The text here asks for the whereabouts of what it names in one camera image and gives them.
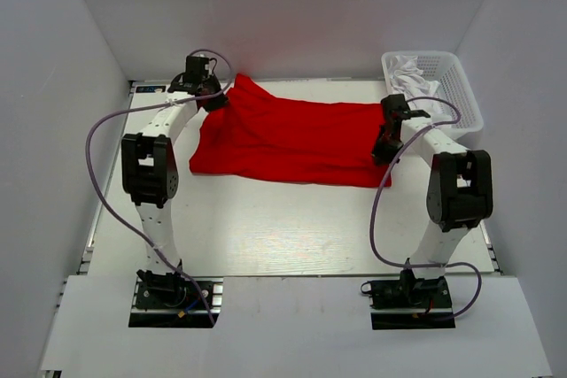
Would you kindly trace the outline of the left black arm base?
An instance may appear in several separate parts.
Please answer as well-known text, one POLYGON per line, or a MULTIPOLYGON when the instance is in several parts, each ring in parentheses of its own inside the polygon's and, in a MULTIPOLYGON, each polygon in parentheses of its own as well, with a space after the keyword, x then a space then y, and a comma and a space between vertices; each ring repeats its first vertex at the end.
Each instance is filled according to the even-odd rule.
POLYGON ((130 328, 212 328, 221 312, 223 279, 198 279, 139 270, 132 298, 130 328))

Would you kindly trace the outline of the red t shirt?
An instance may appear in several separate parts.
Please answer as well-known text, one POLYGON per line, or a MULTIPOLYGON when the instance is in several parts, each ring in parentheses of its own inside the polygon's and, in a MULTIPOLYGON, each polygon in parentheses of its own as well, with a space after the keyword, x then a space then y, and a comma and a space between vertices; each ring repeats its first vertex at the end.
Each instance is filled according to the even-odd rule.
POLYGON ((209 112, 189 160, 193 174, 373 189, 390 186, 371 155, 384 122, 378 103, 274 96, 239 74, 226 106, 209 112))

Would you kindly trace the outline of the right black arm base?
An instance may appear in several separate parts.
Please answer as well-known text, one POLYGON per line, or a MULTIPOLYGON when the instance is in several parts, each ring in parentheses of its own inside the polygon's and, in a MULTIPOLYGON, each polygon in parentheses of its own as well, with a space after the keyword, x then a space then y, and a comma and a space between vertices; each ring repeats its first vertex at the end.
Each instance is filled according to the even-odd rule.
POLYGON ((396 279, 366 281, 361 293, 369 298, 374 330, 429 330, 455 327, 447 280, 417 279, 404 269, 396 279))

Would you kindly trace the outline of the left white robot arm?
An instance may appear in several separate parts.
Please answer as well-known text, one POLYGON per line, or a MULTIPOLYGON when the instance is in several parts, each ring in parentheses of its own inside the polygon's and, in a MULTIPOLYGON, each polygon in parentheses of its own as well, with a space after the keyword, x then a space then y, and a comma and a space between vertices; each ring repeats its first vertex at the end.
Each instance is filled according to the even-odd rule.
POLYGON ((210 112, 228 103, 228 88, 214 73, 219 57, 211 50, 191 52, 185 70, 167 88, 166 104, 141 131, 121 139, 122 187, 149 239, 147 269, 154 274, 174 273, 183 267, 172 221, 172 201, 180 184, 174 144, 199 110, 210 112))

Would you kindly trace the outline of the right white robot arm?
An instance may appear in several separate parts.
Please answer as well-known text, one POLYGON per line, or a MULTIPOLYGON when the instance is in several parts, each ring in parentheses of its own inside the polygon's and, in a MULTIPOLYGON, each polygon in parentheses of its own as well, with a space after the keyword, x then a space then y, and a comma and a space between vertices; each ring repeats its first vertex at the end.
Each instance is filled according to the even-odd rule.
POLYGON ((439 102, 454 111, 452 120, 433 121, 428 112, 411 108, 402 94, 383 98, 380 104, 384 123, 371 152, 375 164, 387 168, 371 208, 370 247, 382 263, 417 271, 400 284, 401 298, 412 306, 422 305, 431 297, 428 279, 435 279, 454 266, 450 259, 461 240, 493 213, 491 157, 485 150, 464 147, 441 130, 458 123, 462 115, 448 101, 439 102), (409 148, 430 168, 425 198, 429 223, 414 254, 400 263, 379 253, 375 242, 376 216, 385 184, 409 148))

